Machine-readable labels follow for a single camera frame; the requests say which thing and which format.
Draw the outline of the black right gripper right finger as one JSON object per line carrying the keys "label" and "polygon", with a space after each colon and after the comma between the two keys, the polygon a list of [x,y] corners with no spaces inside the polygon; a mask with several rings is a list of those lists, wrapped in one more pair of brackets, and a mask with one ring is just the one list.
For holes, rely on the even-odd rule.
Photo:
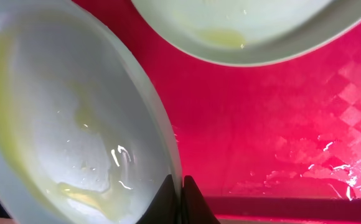
{"label": "black right gripper right finger", "polygon": [[220,224],[192,176],[184,177],[181,193],[182,224]]}

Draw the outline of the mint green plate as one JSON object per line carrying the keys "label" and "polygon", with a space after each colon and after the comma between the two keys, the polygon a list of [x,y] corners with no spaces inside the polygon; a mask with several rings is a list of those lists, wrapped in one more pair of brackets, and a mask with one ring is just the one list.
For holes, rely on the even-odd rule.
{"label": "mint green plate", "polygon": [[361,0],[132,0],[177,49],[210,63],[258,67],[312,52],[361,22]]}

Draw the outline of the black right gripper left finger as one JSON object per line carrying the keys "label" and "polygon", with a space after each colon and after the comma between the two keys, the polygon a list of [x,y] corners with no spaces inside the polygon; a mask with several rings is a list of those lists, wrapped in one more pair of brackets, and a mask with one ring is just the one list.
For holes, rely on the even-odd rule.
{"label": "black right gripper left finger", "polygon": [[171,175],[167,175],[157,194],[136,224],[175,224],[177,195]]}

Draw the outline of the light blue plate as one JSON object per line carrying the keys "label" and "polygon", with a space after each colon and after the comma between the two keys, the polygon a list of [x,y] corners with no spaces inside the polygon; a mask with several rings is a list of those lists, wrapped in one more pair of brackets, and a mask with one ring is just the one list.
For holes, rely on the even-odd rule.
{"label": "light blue plate", "polygon": [[0,1],[0,202],[18,223],[136,223],[181,165],[145,71],[71,1]]}

